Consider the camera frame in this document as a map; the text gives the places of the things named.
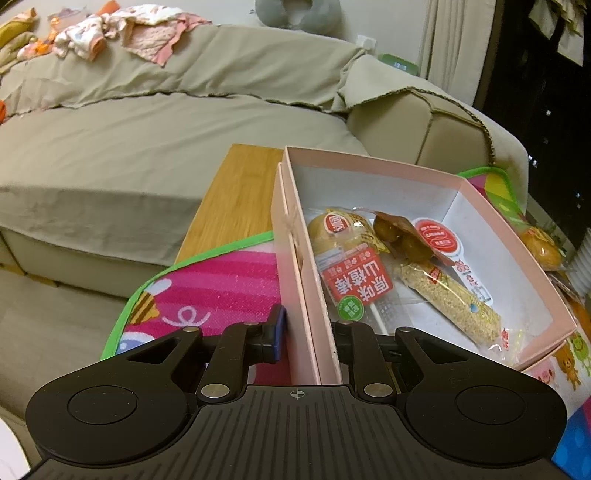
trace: printed label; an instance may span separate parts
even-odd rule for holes
[[[339,317],[343,320],[353,320],[356,322],[363,318],[365,308],[361,300],[357,297],[347,295],[339,302],[337,310],[339,311]]]
[[[460,243],[456,235],[446,226],[434,220],[419,220],[415,224],[417,232],[434,250],[449,256],[459,250]]]
[[[349,222],[338,213],[329,213],[324,217],[324,228],[328,233],[339,233],[349,228]]]
[[[375,251],[362,244],[347,252],[347,257],[321,272],[335,304],[346,296],[358,298],[368,305],[392,290],[392,280]]]
[[[463,256],[462,242],[448,227],[436,220],[420,218],[413,222],[417,232],[431,246],[454,261],[453,269],[464,286],[478,300],[492,306],[492,297],[486,287],[478,280]]]

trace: cartoon bee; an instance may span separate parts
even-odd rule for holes
[[[155,297],[156,295],[166,291],[173,284],[168,278],[157,280],[141,293],[138,301],[135,302],[134,308],[131,310],[129,316],[130,325],[139,325],[140,323],[147,322],[150,319],[156,318],[160,315],[160,312],[156,308]]]

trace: green border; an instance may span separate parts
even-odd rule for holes
[[[463,177],[465,179],[471,179],[472,177],[476,177],[478,175],[482,175],[485,173],[491,173],[491,172],[497,173],[501,176],[501,178],[503,179],[503,182],[505,183],[505,187],[507,188],[507,191],[509,192],[511,200],[519,208],[519,202],[517,201],[517,197],[515,196],[515,192],[513,192],[513,185],[511,185],[511,180],[509,179],[509,175],[502,168],[500,168],[500,167],[476,167],[476,168],[471,168],[470,170],[456,173],[456,175],[458,175],[459,177]]]
[[[186,260],[183,260],[182,262],[174,264],[172,267],[168,267],[166,270],[164,270],[164,271],[160,272],[159,274],[157,274],[156,276],[150,278],[146,283],[144,283],[140,288],[138,288],[135,291],[135,293],[129,298],[129,300],[125,304],[125,307],[124,307],[123,311],[121,311],[121,314],[119,315],[119,318],[117,319],[117,322],[115,323],[115,326],[113,327],[113,330],[111,330],[111,334],[109,335],[109,338],[107,339],[107,343],[105,344],[105,348],[103,350],[102,355],[100,356],[100,359],[105,360],[107,358],[114,356],[115,352],[117,351],[117,346],[119,345],[119,339],[121,338],[121,335],[123,334],[123,329],[125,328],[125,325],[127,324],[127,319],[129,318],[129,315],[131,314],[131,310],[133,309],[135,302],[138,301],[138,298],[141,295],[141,293],[153,281],[158,280],[160,277],[163,277],[171,272],[174,272],[175,270],[178,270],[179,268],[186,267],[186,266],[194,264],[196,262],[201,262],[203,260],[209,260],[210,258],[219,257],[220,255],[228,254],[230,252],[233,252],[236,250],[241,250],[243,248],[254,247],[255,245],[263,244],[263,243],[269,242],[271,240],[273,240],[273,232],[259,233],[258,235],[250,236],[250,237],[245,238],[243,240],[238,240],[236,242],[232,242],[231,244],[227,244],[222,247],[217,247],[217,248],[214,248],[213,250],[208,250],[207,252],[204,252],[202,254],[195,255],[194,257],[188,258]]]

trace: sofa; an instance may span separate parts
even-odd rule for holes
[[[202,25],[165,68],[109,43],[1,79],[0,263],[128,297],[174,262],[232,143],[497,165],[522,207],[527,153],[426,80],[332,38]]]

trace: circular button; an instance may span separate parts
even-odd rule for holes
[[[129,417],[138,399],[126,388],[104,385],[90,387],[74,395],[68,411],[76,420],[91,425],[107,425]]]
[[[493,385],[464,390],[456,397],[456,405],[465,417],[485,425],[510,423],[525,410],[525,402],[517,393]]]

